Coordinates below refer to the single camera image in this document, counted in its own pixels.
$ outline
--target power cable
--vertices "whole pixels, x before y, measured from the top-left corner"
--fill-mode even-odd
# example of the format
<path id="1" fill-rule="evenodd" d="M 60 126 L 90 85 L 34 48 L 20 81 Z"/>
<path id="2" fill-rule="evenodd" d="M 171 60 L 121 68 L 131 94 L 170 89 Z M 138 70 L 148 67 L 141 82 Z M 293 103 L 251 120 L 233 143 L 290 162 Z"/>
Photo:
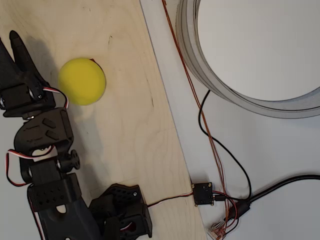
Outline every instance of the power cable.
<path id="1" fill-rule="evenodd" d="M 199 123 L 199 127 L 201 129 L 201 131 L 207 135 L 208 133 L 204 130 L 204 128 L 202 127 L 202 123 L 201 123 L 201 115 L 202 115 L 202 111 L 203 111 L 203 108 L 204 108 L 204 105 L 205 105 L 205 102 L 206 102 L 206 99 L 209 95 L 211 91 L 208 90 L 202 100 L 202 103 L 201 103 L 201 106 L 200 106 L 200 109 L 199 109 L 199 114 L 198 114 L 198 123 Z M 236 198 L 236 197 L 227 197 L 228 199 L 232 199 L 232 200 L 237 200 L 237 201 L 242 201 L 242 200 L 248 200 L 250 199 L 251 195 L 252 195 L 252 186 L 251 186 L 251 181 L 250 181 L 250 178 L 245 170 L 245 168 L 241 165 L 241 163 L 236 159 L 236 157 L 229 151 L 229 149 L 227 147 L 225 147 L 218 139 L 216 139 L 215 137 L 211 136 L 212 140 L 214 140 L 217 144 L 219 144 L 232 158 L 233 160 L 236 162 L 236 164 L 238 164 L 238 166 L 241 168 L 241 170 L 243 171 L 246 179 L 247 179 L 247 182 L 248 182 L 248 186 L 249 186 L 249 194 L 248 194 L 248 197 L 245 198 L 245 199 L 240 199 L 240 198 Z"/>

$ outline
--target connector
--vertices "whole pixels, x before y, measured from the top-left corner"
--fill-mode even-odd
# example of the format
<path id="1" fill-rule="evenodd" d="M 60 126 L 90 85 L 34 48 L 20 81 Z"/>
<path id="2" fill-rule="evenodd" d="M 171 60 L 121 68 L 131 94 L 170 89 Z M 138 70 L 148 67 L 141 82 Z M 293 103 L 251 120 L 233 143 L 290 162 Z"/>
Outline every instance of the connector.
<path id="1" fill-rule="evenodd" d="M 222 220 L 218 223 L 214 223 L 208 230 L 207 233 L 208 235 L 213 239 L 213 240 L 222 240 L 225 237 L 225 234 L 223 231 L 221 231 L 221 228 L 224 227 L 226 224 L 226 221 Z"/>
<path id="2" fill-rule="evenodd" d="M 212 182 L 196 183 L 191 185 L 195 205 L 214 204 Z"/>

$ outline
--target wire bundle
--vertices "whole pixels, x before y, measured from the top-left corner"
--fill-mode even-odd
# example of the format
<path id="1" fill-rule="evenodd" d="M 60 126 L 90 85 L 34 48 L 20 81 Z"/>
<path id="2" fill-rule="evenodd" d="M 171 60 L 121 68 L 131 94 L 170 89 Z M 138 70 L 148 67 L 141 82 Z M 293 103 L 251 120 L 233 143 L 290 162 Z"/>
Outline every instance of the wire bundle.
<path id="1" fill-rule="evenodd" d="M 208 125 L 207 125 L 207 121 L 206 121 L 206 117 L 205 117 L 205 114 L 204 112 L 202 111 L 202 105 L 200 104 L 200 101 L 198 99 L 198 96 L 197 96 L 197 93 L 196 93 L 196 90 L 195 90 L 195 87 L 194 87 L 194 84 L 191 80 L 191 77 L 190 77 L 190 74 L 187 70 L 187 66 L 185 64 L 185 60 L 184 60 L 184 57 L 183 57 L 183 54 L 181 52 L 181 49 L 179 47 L 179 44 L 178 44 L 178 41 L 177 41 L 177 38 L 175 36 L 175 32 L 174 32 L 174 29 L 173 29 L 173 26 L 172 26 L 172 23 L 171 23 L 171 20 L 170 20 L 170 17 L 169 17 L 169 14 L 168 14 L 168 11 L 167 11 L 167 7 L 166 7 L 166 1 L 165 0 L 162 0 L 162 4 L 163 4 L 163 8 L 164 8 L 164 11 L 165 11 L 165 15 L 166 15 L 166 18 L 167 18 L 167 21 L 168 21 L 168 24 L 169 24 L 169 27 L 170 27 L 170 31 L 172 33 L 172 37 L 173 37 L 173 40 L 174 40 L 174 43 L 175 43 L 175 46 L 176 46 L 176 49 L 179 53 L 179 56 L 180 56 L 180 59 L 181 59 L 181 63 L 183 65 L 183 68 L 184 68 L 184 71 L 185 71 L 185 74 L 186 74 L 186 77 L 188 79 L 188 82 L 189 82 L 189 85 L 190 85 L 190 88 L 192 90 L 192 94 L 193 94 L 193 97 L 196 101 L 196 104 L 197 106 L 199 107 L 199 115 L 202 116 L 202 119 L 203 119 L 203 123 L 204 123 L 204 126 L 205 126 L 205 129 L 206 129 L 206 135 L 208 136 L 208 139 L 209 139 L 209 142 L 210 142 L 210 146 L 211 146 L 211 150 L 212 150 L 212 154 L 213 154 L 213 157 L 214 157 L 214 160 L 215 160 L 215 163 L 216 163 L 216 166 L 217 166 L 217 169 L 218 169 L 218 173 L 219 173 L 219 178 L 220 178 L 220 181 L 221 181 L 221 186 L 222 186 L 222 190 L 223 190 L 223 194 L 224 195 L 228 195 L 227 194 L 227 189 L 226 189 L 226 179 L 225 179 L 225 173 L 224 173 L 224 169 L 223 169 L 223 165 L 222 165 L 222 162 L 221 162 L 221 159 L 220 159 L 220 156 L 218 154 L 218 151 L 217 151 L 217 148 L 215 146 L 215 143 L 214 143 L 214 138 L 211 136 L 210 134 L 210 130 L 208 128 Z M 226 234 L 226 229 L 228 228 L 227 224 L 228 224 L 228 216 L 229 216 L 229 208 L 230 208 L 230 205 L 229 205 L 229 202 L 228 201 L 225 201 L 225 227 L 222 229 L 222 232 L 223 232 L 223 235 Z"/>

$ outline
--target plywood surface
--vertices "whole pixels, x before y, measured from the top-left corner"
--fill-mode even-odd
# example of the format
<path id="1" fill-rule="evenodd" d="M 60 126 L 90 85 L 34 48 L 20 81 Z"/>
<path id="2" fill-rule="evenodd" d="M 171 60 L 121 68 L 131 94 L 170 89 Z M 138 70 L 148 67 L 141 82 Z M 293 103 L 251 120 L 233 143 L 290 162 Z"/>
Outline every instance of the plywood surface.
<path id="1" fill-rule="evenodd" d="M 53 87 L 73 58 L 94 59 L 105 73 L 103 97 L 68 111 L 87 203 L 113 183 L 139 184 L 148 204 L 191 191 L 139 0 L 1 0 L 0 36 L 8 49 L 10 30 Z M 192 197 L 167 201 L 150 214 L 152 239 L 206 238 Z"/>

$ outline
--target red wire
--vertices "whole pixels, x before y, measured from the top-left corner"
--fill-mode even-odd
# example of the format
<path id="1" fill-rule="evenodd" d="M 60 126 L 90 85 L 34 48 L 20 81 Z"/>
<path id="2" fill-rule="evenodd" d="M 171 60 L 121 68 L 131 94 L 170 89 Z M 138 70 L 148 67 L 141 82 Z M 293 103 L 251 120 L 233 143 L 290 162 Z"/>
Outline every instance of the red wire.
<path id="1" fill-rule="evenodd" d="M 226 196 L 226 197 L 229 197 L 230 198 L 230 196 L 229 195 L 227 195 L 227 194 L 225 194 L 225 193 L 223 193 L 223 192 L 221 192 L 221 191 L 212 191 L 213 193 L 215 193 L 215 194 L 221 194 L 221 195 L 224 195 L 224 196 Z M 235 203 L 235 201 L 233 200 L 233 199 L 228 199 L 229 201 L 231 201 L 232 202 L 232 204 L 233 204 L 233 206 L 234 206 L 234 209 L 235 209 L 235 216 L 234 216 L 234 219 L 233 219 L 233 221 L 232 221 L 232 223 L 229 225 L 229 226 L 227 226 L 227 222 L 225 223 L 225 228 L 223 228 L 222 229 L 222 231 L 223 230 L 226 230 L 227 228 L 229 228 L 229 227 L 231 227 L 232 226 L 232 224 L 234 224 L 235 223 L 235 221 L 236 221 L 236 219 L 237 219 L 237 217 L 238 217 L 238 209 L 237 209 L 237 206 L 236 206 L 236 203 Z"/>

